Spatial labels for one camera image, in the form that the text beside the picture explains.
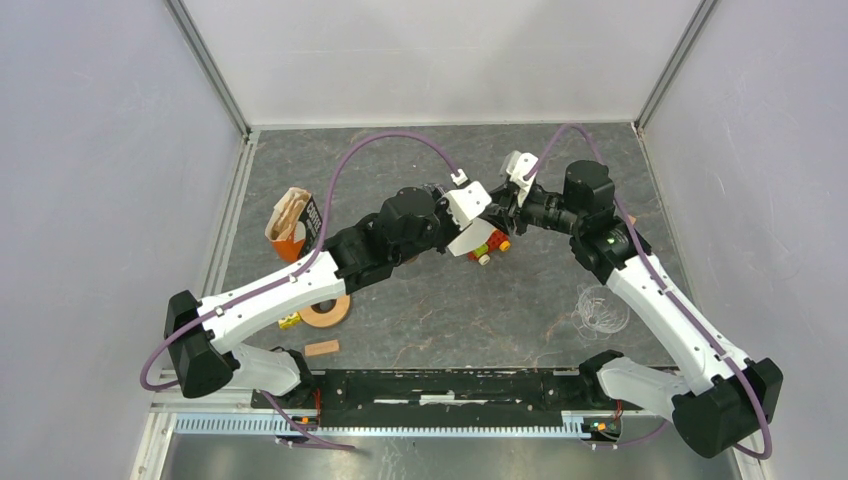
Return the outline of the small wooden rectangular block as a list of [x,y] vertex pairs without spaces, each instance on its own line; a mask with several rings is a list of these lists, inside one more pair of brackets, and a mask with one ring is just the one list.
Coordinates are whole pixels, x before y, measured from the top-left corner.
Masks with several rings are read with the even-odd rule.
[[303,353],[305,357],[317,357],[338,353],[341,350],[340,342],[336,339],[307,344]]

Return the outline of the yellow green toy cube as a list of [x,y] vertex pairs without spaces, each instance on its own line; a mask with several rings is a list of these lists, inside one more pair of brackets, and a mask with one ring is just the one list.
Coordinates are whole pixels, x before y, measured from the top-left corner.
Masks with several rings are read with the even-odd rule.
[[287,315],[278,321],[278,327],[281,330],[286,330],[294,327],[302,321],[302,317],[298,313]]

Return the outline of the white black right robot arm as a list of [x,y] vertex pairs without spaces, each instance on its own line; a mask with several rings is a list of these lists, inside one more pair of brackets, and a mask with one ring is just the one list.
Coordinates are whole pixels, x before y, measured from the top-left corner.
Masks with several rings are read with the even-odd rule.
[[512,233],[535,226],[569,235],[578,263],[628,305],[678,368],[667,373],[608,350],[580,365],[580,400],[591,408],[617,400],[647,410],[705,458],[730,447],[769,458],[779,367],[769,358],[752,360],[675,285],[629,219],[606,165],[569,164],[559,192],[536,184],[540,168],[529,153],[509,155],[488,213]]

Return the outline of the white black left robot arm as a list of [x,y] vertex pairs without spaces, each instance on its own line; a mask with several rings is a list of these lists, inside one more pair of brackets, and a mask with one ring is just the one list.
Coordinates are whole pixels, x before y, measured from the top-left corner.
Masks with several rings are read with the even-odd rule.
[[176,386],[189,399],[230,385],[265,390],[290,407],[306,405],[314,381],[302,354],[262,350],[245,339],[290,313],[386,280],[425,251],[444,252],[458,234],[447,196],[407,187],[285,269],[219,297],[173,295],[165,340]]

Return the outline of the white paper coffee filter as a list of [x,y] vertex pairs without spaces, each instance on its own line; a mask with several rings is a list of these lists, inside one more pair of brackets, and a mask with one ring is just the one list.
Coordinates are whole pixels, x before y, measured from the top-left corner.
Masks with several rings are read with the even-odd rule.
[[475,218],[448,244],[447,249],[456,257],[466,255],[486,244],[495,229],[496,227],[490,222],[482,218]]

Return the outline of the red toy brick car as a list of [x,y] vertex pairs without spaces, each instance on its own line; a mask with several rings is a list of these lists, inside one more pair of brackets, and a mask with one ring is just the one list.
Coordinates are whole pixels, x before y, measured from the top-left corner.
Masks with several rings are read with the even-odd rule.
[[484,244],[466,254],[466,257],[481,266],[486,266],[495,251],[506,252],[511,248],[510,237],[504,231],[494,228]]

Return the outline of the orange black coffee filter box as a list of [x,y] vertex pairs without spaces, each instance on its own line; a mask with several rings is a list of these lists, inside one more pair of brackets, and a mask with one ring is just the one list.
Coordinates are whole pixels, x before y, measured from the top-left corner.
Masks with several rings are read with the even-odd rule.
[[317,245],[322,224],[312,193],[290,187],[274,205],[264,235],[281,260],[294,263]]

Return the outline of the clear glass coffee dripper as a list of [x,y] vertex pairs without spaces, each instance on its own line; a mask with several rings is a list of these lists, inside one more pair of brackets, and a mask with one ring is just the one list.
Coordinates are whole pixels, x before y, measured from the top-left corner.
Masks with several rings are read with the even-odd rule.
[[608,340],[628,326],[630,307],[606,286],[581,284],[577,293],[571,318],[580,338]]

